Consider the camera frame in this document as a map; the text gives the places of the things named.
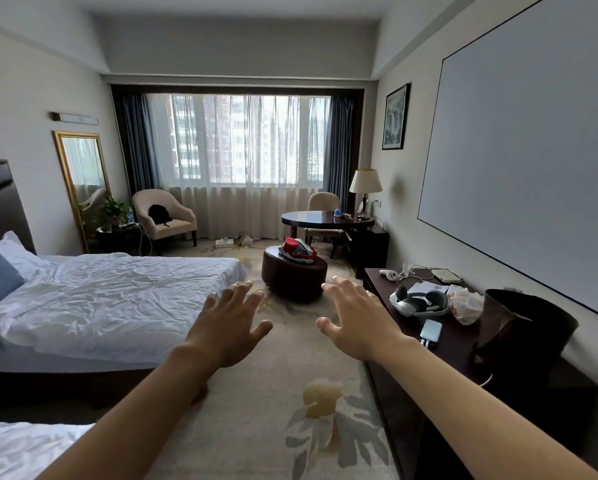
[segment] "potted plant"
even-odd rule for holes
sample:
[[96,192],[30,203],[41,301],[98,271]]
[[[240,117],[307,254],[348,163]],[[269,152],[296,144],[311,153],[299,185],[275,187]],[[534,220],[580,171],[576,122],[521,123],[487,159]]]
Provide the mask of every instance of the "potted plant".
[[131,209],[127,203],[109,198],[101,208],[102,219],[110,224],[111,228],[126,224]]

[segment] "carpet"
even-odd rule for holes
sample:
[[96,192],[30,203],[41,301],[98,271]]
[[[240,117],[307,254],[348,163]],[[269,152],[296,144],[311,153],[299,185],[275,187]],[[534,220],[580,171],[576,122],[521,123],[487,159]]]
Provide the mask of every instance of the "carpet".
[[[397,479],[363,365],[335,348],[315,326],[336,319],[331,301],[298,305],[275,296],[261,280],[266,247],[277,241],[215,249],[181,247],[164,255],[235,257],[253,291],[265,290],[255,322],[275,327],[246,360],[222,369],[204,401],[186,413],[149,479]],[[327,280],[353,278],[343,260],[327,261]]]

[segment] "hand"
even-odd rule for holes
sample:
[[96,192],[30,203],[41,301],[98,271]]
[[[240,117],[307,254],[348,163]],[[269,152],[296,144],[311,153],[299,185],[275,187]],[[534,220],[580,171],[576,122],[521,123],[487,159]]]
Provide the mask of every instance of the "hand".
[[272,322],[263,320],[254,329],[252,319],[263,291],[256,291],[244,302],[252,283],[232,285],[217,300],[211,293],[204,309],[188,332],[186,342],[195,346],[217,369],[231,367],[245,359],[270,330]]
[[380,362],[383,351],[407,339],[379,298],[349,280],[337,278],[335,285],[323,283],[325,295],[334,301],[340,326],[328,318],[317,320],[319,330],[343,353],[358,360]]

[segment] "framed painting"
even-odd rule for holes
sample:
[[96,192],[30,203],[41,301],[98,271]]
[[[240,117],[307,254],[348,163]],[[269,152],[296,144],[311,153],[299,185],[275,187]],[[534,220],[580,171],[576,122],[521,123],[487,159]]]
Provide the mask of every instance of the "framed painting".
[[385,121],[383,123],[382,150],[402,150],[406,136],[407,106],[410,102],[408,83],[388,94],[385,100]]

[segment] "white pillow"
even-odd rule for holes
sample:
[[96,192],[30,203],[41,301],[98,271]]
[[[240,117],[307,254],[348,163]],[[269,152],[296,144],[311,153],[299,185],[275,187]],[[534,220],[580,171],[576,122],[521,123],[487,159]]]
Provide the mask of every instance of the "white pillow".
[[7,231],[0,240],[0,255],[14,266],[25,281],[31,279],[42,267],[52,264],[27,251],[13,231]]

